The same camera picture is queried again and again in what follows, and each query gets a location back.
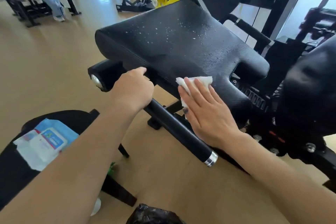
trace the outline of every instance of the black padded seat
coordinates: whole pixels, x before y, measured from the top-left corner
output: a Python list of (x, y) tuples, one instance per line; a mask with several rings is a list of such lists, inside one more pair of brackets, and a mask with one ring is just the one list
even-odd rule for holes
[(122, 61), (126, 70), (147, 67), (146, 75), (176, 98), (177, 77), (212, 76), (213, 87), (241, 124), (251, 103), (230, 76), (235, 71), (253, 84), (269, 70), (263, 57), (190, 0), (99, 29), (95, 39), (106, 58)]

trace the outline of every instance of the handle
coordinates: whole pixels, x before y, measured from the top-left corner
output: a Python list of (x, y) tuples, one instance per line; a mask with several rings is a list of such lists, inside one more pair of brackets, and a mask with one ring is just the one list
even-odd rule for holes
[(263, 33), (252, 27), (247, 22), (243, 21), (242, 19), (238, 18), (237, 16), (233, 14), (228, 15), (228, 20), (232, 21), (238, 28), (240, 28), (245, 33), (249, 34), (251, 37), (256, 39), (257, 41), (261, 41), (266, 46), (271, 47), (274, 42), (269, 39), (267, 36), (265, 36)]
[(144, 110), (205, 165), (211, 167), (216, 163), (218, 155), (155, 99)]

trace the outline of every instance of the floor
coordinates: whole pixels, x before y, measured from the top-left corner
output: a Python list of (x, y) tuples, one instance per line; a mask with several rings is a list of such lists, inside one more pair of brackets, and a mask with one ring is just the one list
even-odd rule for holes
[[(41, 26), (30, 29), (0, 2), (0, 151), (29, 119), (68, 109), (103, 111), (109, 104), (109, 95), (87, 74), (104, 59), (94, 33), (135, 14), (118, 14), (115, 4), (121, 0), (74, 1), (81, 16), (64, 23), (43, 18)], [(159, 87), (154, 98), (165, 105), (175, 100)], [(122, 142), (131, 157), (115, 160), (115, 179), (138, 198), (137, 204), (174, 211), (190, 224), (288, 223), (251, 177), (222, 159), (206, 167), (165, 129), (147, 126), (148, 119), (144, 111), (136, 116)], [(317, 183), (326, 181), (314, 167), (284, 159)], [(100, 196), (101, 210), (90, 223), (125, 223), (134, 208)]]

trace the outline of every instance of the black plastic bag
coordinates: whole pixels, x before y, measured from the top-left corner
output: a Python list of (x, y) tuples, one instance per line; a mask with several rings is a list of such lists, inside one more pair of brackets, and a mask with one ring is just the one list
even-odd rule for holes
[(140, 204), (126, 224), (185, 224), (175, 213)]

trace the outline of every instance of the textured leather surface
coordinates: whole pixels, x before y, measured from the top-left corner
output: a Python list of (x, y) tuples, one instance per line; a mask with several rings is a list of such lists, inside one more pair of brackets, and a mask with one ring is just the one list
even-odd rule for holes
[(299, 58), (288, 71), (279, 110), (323, 135), (336, 133), (336, 36)]
[(147, 76), (177, 98), (177, 77), (212, 76), (237, 123), (246, 121), (251, 103), (229, 77), (238, 66), (235, 73), (252, 84), (269, 69), (257, 52), (189, 0), (100, 29), (95, 38), (106, 58), (122, 61), (127, 70), (147, 67)]

